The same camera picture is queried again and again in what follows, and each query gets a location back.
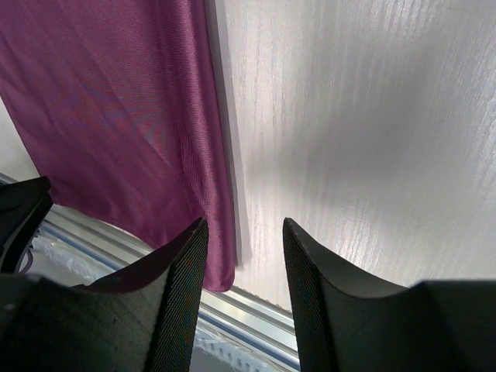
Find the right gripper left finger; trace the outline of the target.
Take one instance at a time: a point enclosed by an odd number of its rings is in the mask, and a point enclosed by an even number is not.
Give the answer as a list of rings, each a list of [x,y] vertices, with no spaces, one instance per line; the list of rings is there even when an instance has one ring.
[[[198,320],[208,224],[89,285],[1,277],[3,371],[186,371]]]

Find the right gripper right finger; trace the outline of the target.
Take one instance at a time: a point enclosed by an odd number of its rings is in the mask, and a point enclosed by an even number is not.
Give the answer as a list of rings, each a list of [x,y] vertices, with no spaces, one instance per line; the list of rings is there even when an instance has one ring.
[[[495,283],[405,288],[283,223],[284,261],[303,371],[493,371]]]

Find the purple satin napkin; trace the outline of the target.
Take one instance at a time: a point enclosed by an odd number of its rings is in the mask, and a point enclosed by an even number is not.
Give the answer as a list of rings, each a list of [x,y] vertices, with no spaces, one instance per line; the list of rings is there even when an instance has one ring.
[[[152,248],[199,217],[234,282],[233,199],[203,1],[3,1],[1,97],[53,200]]]

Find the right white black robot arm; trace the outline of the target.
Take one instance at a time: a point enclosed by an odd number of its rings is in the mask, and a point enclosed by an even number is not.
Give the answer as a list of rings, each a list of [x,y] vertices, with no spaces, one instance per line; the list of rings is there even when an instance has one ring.
[[[22,275],[53,202],[45,177],[1,187],[3,371],[185,371],[207,256],[196,219],[170,243],[88,286]],[[303,371],[493,371],[495,283],[403,288],[354,266],[292,219],[284,259]]]

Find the front aluminium rail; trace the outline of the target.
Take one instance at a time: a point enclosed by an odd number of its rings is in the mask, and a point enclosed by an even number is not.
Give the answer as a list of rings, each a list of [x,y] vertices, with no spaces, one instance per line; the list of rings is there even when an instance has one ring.
[[[202,290],[208,225],[123,263],[71,233],[44,177],[1,178],[3,371],[295,371],[289,315]]]

